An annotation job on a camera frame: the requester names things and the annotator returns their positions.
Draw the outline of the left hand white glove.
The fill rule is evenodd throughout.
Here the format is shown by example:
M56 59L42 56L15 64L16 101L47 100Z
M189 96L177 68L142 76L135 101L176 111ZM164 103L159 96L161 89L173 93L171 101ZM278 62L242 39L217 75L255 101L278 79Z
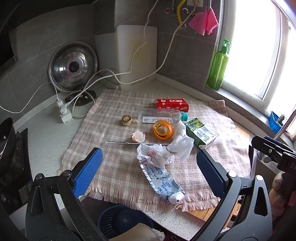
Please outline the left hand white glove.
M161 241L165 239L165 234L143 223L139 223L125 233L111 238L113 241Z

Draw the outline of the right hand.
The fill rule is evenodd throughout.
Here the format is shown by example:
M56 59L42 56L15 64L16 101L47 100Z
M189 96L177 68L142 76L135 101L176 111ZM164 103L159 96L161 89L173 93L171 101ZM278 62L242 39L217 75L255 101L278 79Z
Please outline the right hand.
M285 190L285 173L278 173L273 180L272 189L269 192L271 212L273 217L281 216L285 210L286 197Z

